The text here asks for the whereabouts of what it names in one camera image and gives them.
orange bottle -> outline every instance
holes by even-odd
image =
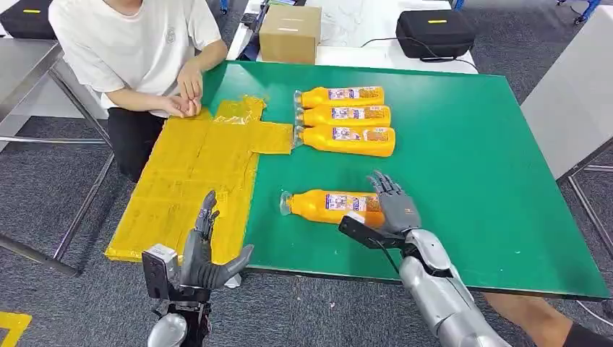
[[[388,127],[391,122],[392,113],[388,106],[332,107],[319,105],[310,110],[296,109],[296,124],[308,127],[318,125]]]
[[[396,135],[386,127],[294,127],[293,146],[309,145],[317,150],[389,157]]]
[[[302,108],[328,106],[367,106],[384,104],[383,87],[332,88],[317,87],[308,92],[297,90],[294,103]]]
[[[378,227],[385,217],[376,193],[326,192],[313,189],[303,194],[283,191],[279,208],[282,215],[300,215],[307,220],[339,224],[343,216],[354,211],[365,218],[366,224]]]

bottle label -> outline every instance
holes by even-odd
[[[383,107],[332,107],[332,119],[383,118]]]
[[[387,133],[387,128],[364,130],[364,139],[366,141],[388,141],[389,135]]]
[[[353,140],[353,141],[388,141],[389,134],[387,128],[377,127],[366,129],[362,133],[357,132],[352,128],[334,127],[332,128],[333,140]]]
[[[381,106],[367,106],[364,108],[364,118],[383,118],[385,112]]]
[[[332,128],[333,140],[362,140],[362,135],[351,128],[335,127]]]
[[[332,88],[327,91],[330,100],[376,98],[379,96],[377,87]]]
[[[332,119],[364,119],[364,108],[332,107]]]
[[[380,211],[377,197],[354,197],[343,194],[326,194],[327,210],[352,210],[358,212]]]

gray carpet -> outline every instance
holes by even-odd
[[[522,101],[576,34],[570,24],[575,15],[549,0],[482,1],[468,0],[465,9],[480,32],[473,51],[477,66],[507,76]],[[215,13],[226,42],[244,4],[231,0],[227,17]],[[95,137],[82,120],[38,117],[20,134]],[[1,232],[52,254],[107,155],[101,146],[10,144],[0,153]],[[612,165],[613,153],[596,160]],[[578,179],[605,224],[613,227],[613,175],[582,173]],[[111,168],[65,257],[84,270],[78,278],[65,278],[0,249],[0,311],[33,316],[19,346],[145,344],[155,323],[149,313],[155,302],[147,297],[142,268],[110,262],[102,254],[132,189]],[[568,184],[562,183],[561,190],[613,288],[613,261]],[[476,298],[503,338],[513,346],[532,346],[480,295]],[[212,303],[207,346],[438,346],[400,286],[249,273],[241,288],[216,291]],[[552,303],[586,327],[613,334],[574,301]],[[599,304],[589,306],[601,312]]]

black bag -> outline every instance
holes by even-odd
[[[49,24],[51,0],[20,0],[0,14],[0,23],[14,38],[56,40]]]
[[[404,11],[398,18],[396,37],[409,58],[457,58],[472,47],[475,31],[462,12]]]

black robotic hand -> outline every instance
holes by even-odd
[[[385,216],[385,224],[381,227],[383,231],[399,234],[421,227],[421,219],[413,198],[409,197],[399,184],[379,171],[374,172],[374,177],[368,176],[368,179],[377,192],[379,205]]]
[[[211,191],[202,203],[196,226],[187,235],[181,266],[181,286],[220,288],[249,263],[253,252],[252,244],[243,247],[238,257],[224,265],[217,265],[211,261],[210,241],[213,236],[213,224],[219,215],[219,211],[213,212],[215,204],[217,204],[215,192]]]

